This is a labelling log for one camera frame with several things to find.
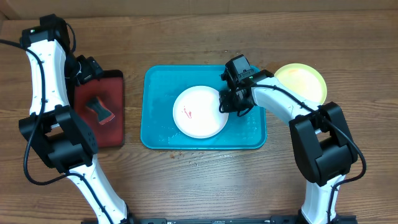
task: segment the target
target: red mark on plate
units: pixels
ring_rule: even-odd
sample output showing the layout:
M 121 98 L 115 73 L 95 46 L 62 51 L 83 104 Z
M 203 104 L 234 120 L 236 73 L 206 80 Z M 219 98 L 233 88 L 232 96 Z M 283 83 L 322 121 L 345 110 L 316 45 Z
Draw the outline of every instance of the red mark on plate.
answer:
M 192 114 L 191 114 L 191 111 L 186 111 L 186 109 L 185 109 L 185 107 L 184 107 L 184 112 L 185 112 L 185 114 L 188 116 L 188 118 L 189 119 L 192 119 Z

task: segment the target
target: wooden table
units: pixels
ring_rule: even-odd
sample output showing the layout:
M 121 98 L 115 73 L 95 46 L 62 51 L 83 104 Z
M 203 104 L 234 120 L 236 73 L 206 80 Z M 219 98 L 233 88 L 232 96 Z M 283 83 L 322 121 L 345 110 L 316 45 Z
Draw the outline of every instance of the wooden table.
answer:
M 345 185 L 336 210 L 360 223 L 398 220 L 398 12 L 298 12 L 225 16 L 69 19 L 77 52 L 126 82 L 126 143 L 104 149 L 100 163 L 115 191 L 139 218 L 268 217 L 296 214 L 305 179 L 294 162 L 289 129 L 267 113 L 259 150 L 158 152 L 139 137 L 144 75 L 159 64 L 224 64 L 244 54 L 276 71 L 292 62 L 316 68 L 327 101 L 343 109 L 368 162 L 360 181 Z M 5 21 L 0 38 L 17 41 L 38 21 Z M 69 181 L 30 184 L 22 171 L 26 145 L 18 120 L 31 103 L 24 52 L 0 45 L 0 223 L 79 223 L 94 213 Z M 360 171 L 357 162 L 348 175 Z M 37 180 L 58 175 L 33 152 Z

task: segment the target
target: yellow plate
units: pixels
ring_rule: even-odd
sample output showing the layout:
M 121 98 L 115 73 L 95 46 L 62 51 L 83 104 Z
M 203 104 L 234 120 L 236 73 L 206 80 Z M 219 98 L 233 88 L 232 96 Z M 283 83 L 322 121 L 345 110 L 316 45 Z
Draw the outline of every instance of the yellow plate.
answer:
M 275 77 L 288 89 L 300 96 L 323 104 L 328 90 L 326 83 L 314 68 L 300 63 L 291 63 L 275 72 Z

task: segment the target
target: teal tray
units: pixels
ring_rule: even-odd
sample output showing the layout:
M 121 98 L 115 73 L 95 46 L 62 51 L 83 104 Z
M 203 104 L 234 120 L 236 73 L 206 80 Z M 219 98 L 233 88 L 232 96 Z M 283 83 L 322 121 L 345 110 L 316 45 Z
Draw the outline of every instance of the teal tray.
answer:
M 144 80 L 141 141 L 150 149 L 230 150 L 258 149 L 267 139 L 266 112 L 255 106 L 239 118 L 230 113 L 225 127 L 206 139 L 191 138 L 182 133 L 173 120 L 173 105 L 187 88 L 204 85 L 226 89 L 221 81 L 224 65 L 157 65 L 150 68 Z

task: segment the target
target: cable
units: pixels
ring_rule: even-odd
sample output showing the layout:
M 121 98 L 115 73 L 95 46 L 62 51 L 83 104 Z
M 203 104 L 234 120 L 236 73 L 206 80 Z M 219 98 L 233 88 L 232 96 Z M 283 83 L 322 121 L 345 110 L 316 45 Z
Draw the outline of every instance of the cable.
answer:
M 72 34 L 73 34 L 73 47 L 72 47 L 71 51 L 72 51 L 72 53 L 74 53 L 75 50 L 76 50 L 76 36 L 75 36 L 75 31 L 73 31 L 72 26 L 71 26 L 69 23 L 67 23 L 67 26 L 69 27 L 70 31 L 72 31 Z
M 97 195 L 95 194 L 93 188 L 91 188 L 91 185 L 90 185 L 90 184 L 88 183 L 88 181 L 84 178 L 84 176 L 82 176 L 82 175 L 80 175 L 80 174 L 76 174 L 76 173 L 67 172 L 66 174 L 60 175 L 59 177 L 56 177 L 56 178 L 54 178 L 54 179 L 51 179 L 51 180 L 48 180 L 48 181 L 45 181 L 45 182 L 36 181 L 36 180 L 34 180 L 34 179 L 30 176 L 29 171 L 28 171 L 28 168 L 27 168 L 27 161 L 28 161 L 28 158 L 29 158 L 30 145 L 32 144 L 33 136 L 34 136 L 35 133 L 36 133 L 37 127 L 39 126 L 39 124 L 40 124 L 40 122 L 41 122 L 42 115 L 43 115 L 44 109 L 45 109 L 45 103 L 47 102 L 46 99 L 45 99 L 45 80 L 44 80 L 45 77 L 44 77 L 44 68 L 43 68 L 43 65 L 42 65 L 43 62 L 40 60 L 40 58 L 39 58 L 33 51 L 31 51 L 31 50 L 29 50 L 29 49 L 23 48 L 23 47 L 22 47 L 20 44 L 18 44 L 17 42 L 12 42 L 12 41 L 9 41 L 9 40 L 2 40 L 2 39 L 0 39 L 0 43 L 1 43 L 1 44 L 10 45 L 10 46 L 13 46 L 13 47 L 17 47 L 17 48 L 19 48 L 19 49 L 22 49 L 22 50 L 27 51 L 28 53 L 30 53 L 31 55 L 33 55 L 33 57 L 37 60 L 37 63 L 39 64 L 39 68 L 40 68 L 40 76 L 41 76 L 41 79 L 42 79 L 42 99 L 41 99 L 42 105 L 41 105 L 41 107 L 40 107 L 40 113 L 39 113 L 39 115 L 37 116 L 36 122 L 35 122 L 34 125 L 33 125 L 32 134 L 29 136 L 28 142 L 27 142 L 27 144 L 26 144 L 25 155 L 24 155 L 24 173 L 25 173 L 26 179 L 29 180 L 29 182 L 31 182 L 31 183 L 33 183 L 33 184 L 35 184 L 35 185 L 48 185 L 48 184 L 52 184 L 52 183 L 54 183 L 54 182 L 56 182 L 56 181 L 58 181 L 58 180 L 64 179 L 64 178 L 66 178 L 66 177 L 68 177 L 68 176 L 71 176 L 71 175 L 74 175 L 74 176 L 79 177 L 80 180 L 82 180 L 82 181 L 86 184 L 88 190 L 89 190 L 89 191 L 91 192 L 91 194 L 93 195 L 93 198 L 94 198 L 95 201 L 97 202 L 97 204 L 98 204 L 99 208 L 101 209 L 101 211 L 105 214 L 105 216 L 106 216 L 106 218 L 108 219 L 109 223 L 110 223 L 110 224 L 113 224 L 112 219 L 111 219 L 111 217 L 109 216 L 109 213 L 108 213 L 108 212 L 105 210 L 105 208 L 102 206 L 102 203 L 101 203 L 100 200 L 98 199 L 98 197 L 97 197 Z
M 246 87 L 243 87 L 243 88 L 238 88 L 235 91 L 232 91 L 231 94 L 232 93 L 237 93 L 238 91 L 241 91 L 241 90 L 250 89 L 250 88 L 253 88 L 253 87 L 270 88 L 270 89 L 273 89 L 273 90 L 278 90 L 278 91 L 282 92 L 283 94 L 287 95 L 289 98 L 291 98 L 297 104 L 299 104 L 302 108 L 305 108 L 306 110 L 314 113 L 315 115 L 320 117 L 322 119 L 322 121 L 325 122 L 330 128 L 334 129 L 336 132 L 341 134 L 348 141 L 348 143 L 355 149 L 355 151 L 358 153 L 358 156 L 359 156 L 359 158 L 361 159 L 361 162 L 362 162 L 362 171 L 361 171 L 361 173 L 359 175 L 355 176 L 355 177 L 350 178 L 350 179 L 346 179 L 346 180 L 342 180 L 342 181 L 337 182 L 331 189 L 330 199 L 329 199 L 329 204 L 328 204 L 328 210 L 327 210 L 328 224 L 329 224 L 330 223 L 330 215 L 331 215 L 331 206 L 332 206 L 332 203 L 333 203 L 333 197 L 335 195 L 335 191 L 337 190 L 337 187 L 342 185 L 342 184 L 346 184 L 346 183 L 349 183 L 349 182 L 353 182 L 355 180 L 359 180 L 366 173 L 366 160 L 365 160 L 365 157 L 363 156 L 363 153 L 361 152 L 359 147 L 340 128 L 337 128 L 332 122 L 330 122 L 328 119 L 326 119 L 324 116 L 322 116 L 318 111 L 313 110 L 312 108 L 307 106 L 304 102 L 301 102 L 299 99 L 294 97 L 294 95 L 292 95 L 291 93 L 289 93 L 288 91 L 286 91 L 286 90 L 284 90 L 282 88 L 279 88 L 277 86 L 272 86 L 272 85 L 253 84 L 253 85 L 246 86 Z M 224 111 L 221 111 L 223 100 L 224 99 L 221 100 L 220 107 L 218 108 L 220 113 L 225 113 Z

